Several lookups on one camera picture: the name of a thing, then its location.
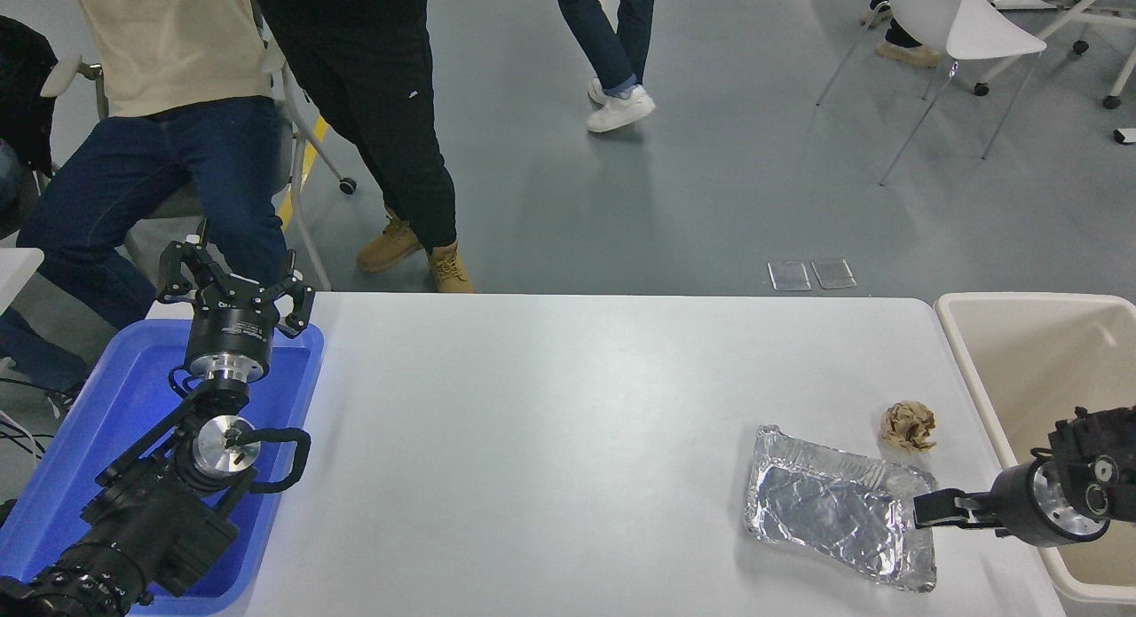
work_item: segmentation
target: chair leg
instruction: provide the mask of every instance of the chair leg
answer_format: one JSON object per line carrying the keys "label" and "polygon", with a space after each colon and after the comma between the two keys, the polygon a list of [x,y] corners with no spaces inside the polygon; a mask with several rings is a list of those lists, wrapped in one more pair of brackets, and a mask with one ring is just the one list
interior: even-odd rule
{"label": "chair leg", "polygon": [[1117,95],[1120,95],[1120,91],[1125,91],[1125,84],[1128,84],[1128,78],[1133,75],[1133,67],[1136,67],[1136,48],[1133,49],[1131,55],[1128,56],[1128,61],[1125,62],[1120,75],[1117,76],[1117,83],[1112,84],[1112,91],[1109,92],[1111,98],[1117,98]]}
{"label": "chair leg", "polygon": [[303,136],[296,136],[295,147],[292,149],[292,219],[295,222],[296,228],[300,230],[300,237],[303,240],[303,245],[308,249],[308,257],[311,258],[311,265],[316,268],[316,278],[319,281],[319,285],[324,290],[332,290],[332,281],[327,277],[327,269],[324,266],[324,257],[320,256],[319,249],[316,248],[316,241],[311,236],[311,232],[308,230],[308,220],[303,217],[303,201],[301,195],[303,195],[303,152],[307,147],[307,140]]}
{"label": "chair leg", "polygon": [[[876,9],[872,9],[872,17],[875,18],[876,15],[879,15],[879,11],[883,10],[885,6],[887,6],[887,1],[877,3]],[[849,61],[849,58],[852,58],[852,51],[855,51],[855,47],[860,43],[860,40],[863,39],[863,35],[867,34],[869,26],[864,25],[863,28],[860,30],[860,34],[857,34],[855,42],[852,42],[852,47],[849,47],[849,51],[844,55],[844,59],[841,59],[840,66],[836,66],[836,72],[833,74],[832,80],[828,80],[828,83],[825,84],[825,91],[820,92],[820,98],[817,99],[817,107],[820,107],[820,102],[824,102],[825,95],[828,95],[828,90],[830,90],[833,87],[833,83],[836,82],[836,76],[841,75],[841,69],[844,68],[844,64]]]}
{"label": "chair leg", "polygon": [[919,127],[922,126],[922,120],[927,118],[928,112],[930,112],[935,103],[938,102],[938,95],[942,95],[943,91],[946,91],[946,86],[951,83],[951,80],[953,80],[954,76],[958,74],[959,74],[959,64],[958,61],[954,61],[953,64],[951,64],[951,68],[946,74],[946,80],[943,83],[943,86],[938,87],[938,91],[935,92],[935,98],[933,98],[930,100],[930,103],[927,105],[927,110],[924,111],[922,118],[919,118],[919,124],[916,125],[916,128],[912,128],[911,135],[909,135],[908,140],[904,141],[903,147],[900,148],[900,152],[896,152],[895,159],[893,159],[892,164],[888,165],[887,170],[884,172],[884,176],[879,177],[879,185],[885,185],[885,183],[887,183],[887,176],[892,175],[892,169],[895,168],[895,164],[899,162],[900,157],[903,157],[903,152],[907,151],[908,144],[911,144],[911,139],[913,139],[913,136],[916,136],[916,133],[919,132]]}
{"label": "chair leg", "polygon": [[[1083,10],[1088,9],[1088,6],[1092,6],[1092,3],[1095,1],[1096,0],[1080,0],[1079,2],[1075,3],[1075,6],[1071,6],[1070,9],[1064,11],[1064,14],[1059,15],[1059,17],[1054,19],[1053,23],[1050,23],[1050,25],[1044,27],[1044,30],[1036,32],[1034,34],[1035,37],[1039,40],[1050,37],[1050,35],[1052,35],[1054,31],[1058,31],[1060,30],[1060,27],[1066,26],[1067,23],[1071,23],[1072,18],[1081,14]],[[1011,55],[1010,58],[1000,59],[1000,61],[997,61],[997,64],[995,64],[994,67],[991,67],[988,72],[985,72],[985,74],[979,76],[978,82],[989,83],[991,80],[994,80],[995,75],[1001,74],[1001,72],[1005,72],[1006,67],[1010,67],[1011,64],[1017,62],[1019,58],[1021,58],[1021,56]]]}
{"label": "chair leg", "polygon": [[320,139],[317,139],[315,132],[312,132],[311,127],[308,126],[308,123],[304,123],[304,120],[302,119],[303,116],[301,115],[299,108],[296,107],[295,98],[293,98],[294,95],[293,91],[295,91],[295,85],[293,83],[294,78],[292,76],[291,68],[284,67],[284,72],[282,75],[284,80],[283,83],[284,108],[286,108],[287,110],[289,119],[292,119],[292,124],[295,124],[296,131],[300,132],[300,135],[302,135],[303,139],[308,141],[308,144],[311,144],[311,147],[316,149],[316,152],[319,155],[319,159],[324,160],[324,164],[326,164],[327,167],[332,170],[332,175],[335,176],[335,180],[343,181],[343,175],[342,173],[340,173],[340,168],[336,167],[336,165],[333,162],[332,157],[327,155],[327,151],[323,147]]}
{"label": "chair leg", "polygon": [[983,160],[986,160],[986,156],[989,155],[991,147],[994,147],[994,140],[997,139],[999,132],[1002,131],[1002,124],[1005,124],[1005,119],[1010,117],[1010,110],[1013,108],[1013,103],[1018,101],[1018,95],[1021,95],[1022,90],[1026,89],[1026,83],[1029,82],[1029,76],[1034,75],[1034,70],[1041,61],[1042,51],[1038,51],[1037,58],[1034,59],[1034,64],[1029,67],[1029,72],[1027,72],[1025,78],[1021,80],[1021,83],[1018,84],[1018,91],[1014,91],[1013,98],[1010,99],[1010,103],[1006,105],[1005,111],[1002,112],[1002,119],[999,119],[997,128],[994,128],[994,135],[991,136],[991,140],[986,143],[986,149],[983,151]]}

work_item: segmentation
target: white sneaker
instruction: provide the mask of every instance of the white sneaker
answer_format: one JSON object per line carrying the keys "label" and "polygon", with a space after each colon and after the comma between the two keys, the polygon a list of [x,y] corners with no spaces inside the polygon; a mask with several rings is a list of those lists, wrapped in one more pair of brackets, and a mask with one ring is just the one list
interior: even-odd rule
{"label": "white sneaker", "polygon": [[654,100],[646,95],[646,91],[640,84],[632,87],[632,94],[627,100],[611,98],[611,95],[603,98],[603,107],[587,116],[587,131],[593,132],[593,134],[626,127],[628,124],[646,118],[651,111],[654,111]]}
{"label": "white sneaker", "polygon": [[587,98],[592,99],[592,102],[603,107],[605,95],[603,94],[603,87],[600,86],[600,78],[592,78],[592,82],[588,82]]}

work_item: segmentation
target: blue plastic tray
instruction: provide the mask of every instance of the blue plastic tray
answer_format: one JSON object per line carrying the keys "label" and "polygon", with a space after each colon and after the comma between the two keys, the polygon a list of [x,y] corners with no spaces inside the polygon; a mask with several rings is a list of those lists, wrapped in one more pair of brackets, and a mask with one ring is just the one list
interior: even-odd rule
{"label": "blue plastic tray", "polygon": [[[144,320],[110,342],[0,528],[0,576],[31,581],[90,530],[80,511],[101,490],[94,477],[178,405],[166,374],[184,361],[189,333],[187,320]],[[277,333],[273,344],[269,373],[250,386],[241,417],[257,428],[302,427],[324,336],[311,326],[296,339]],[[276,482],[291,467],[291,444],[285,459],[277,459],[279,444],[264,447],[257,480]],[[279,498],[244,495],[229,516],[240,536],[212,569],[179,598],[153,585],[153,605],[136,606],[131,614],[211,615],[231,605],[256,574]]]}

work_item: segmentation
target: aluminum foil tray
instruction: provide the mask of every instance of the aluminum foil tray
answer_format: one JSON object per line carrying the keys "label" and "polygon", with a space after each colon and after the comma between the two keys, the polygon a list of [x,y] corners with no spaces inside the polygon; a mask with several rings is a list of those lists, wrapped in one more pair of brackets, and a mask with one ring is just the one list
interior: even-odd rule
{"label": "aluminum foil tray", "polygon": [[912,499],[935,490],[918,468],[758,431],[745,526],[759,541],[794,543],[905,591],[935,589],[930,531],[917,531]]}

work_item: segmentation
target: shoe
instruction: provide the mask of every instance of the shoe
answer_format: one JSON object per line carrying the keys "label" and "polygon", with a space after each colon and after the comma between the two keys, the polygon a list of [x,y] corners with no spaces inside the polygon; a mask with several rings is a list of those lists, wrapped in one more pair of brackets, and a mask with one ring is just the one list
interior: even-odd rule
{"label": "shoe", "polygon": [[369,241],[356,257],[359,270],[381,274],[386,269],[394,268],[394,265],[398,265],[403,258],[423,248],[421,243],[418,242],[418,236],[410,230],[410,222],[400,219],[390,209],[386,209],[386,214],[390,222],[382,235]]}
{"label": "shoe", "polygon": [[588,82],[587,98],[592,99],[592,102],[599,103],[600,107],[603,107],[607,95],[603,94],[603,87],[600,86],[600,78],[592,78],[592,82]]}
{"label": "shoe", "polygon": [[603,97],[603,107],[599,111],[587,116],[587,131],[593,134],[603,134],[615,131],[615,128],[626,127],[628,124],[646,118],[654,111],[654,100],[646,95],[640,84],[632,87],[632,94],[627,100],[621,98]]}
{"label": "shoe", "polygon": [[429,253],[429,273],[434,276],[438,293],[476,293],[469,281],[466,264],[458,253],[458,243],[438,245]]}
{"label": "shoe", "polygon": [[943,55],[939,51],[933,50],[933,48],[926,48],[925,45],[905,48],[893,45],[889,42],[879,43],[879,47],[876,47],[876,55],[884,56],[886,59],[893,59],[896,62],[911,64],[912,67],[921,68],[937,67],[938,62],[943,59]]}
{"label": "shoe", "polygon": [[871,17],[875,14],[876,10],[869,9],[868,14],[861,15],[860,26],[868,25],[869,30],[875,30],[876,26],[880,26],[882,23],[887,23],[888,19],[892,19],[892,9],[887,9],[887,7],[884,7],[884,10],[880,10],[879,15],[876,15],[876,19],[872,19]]}

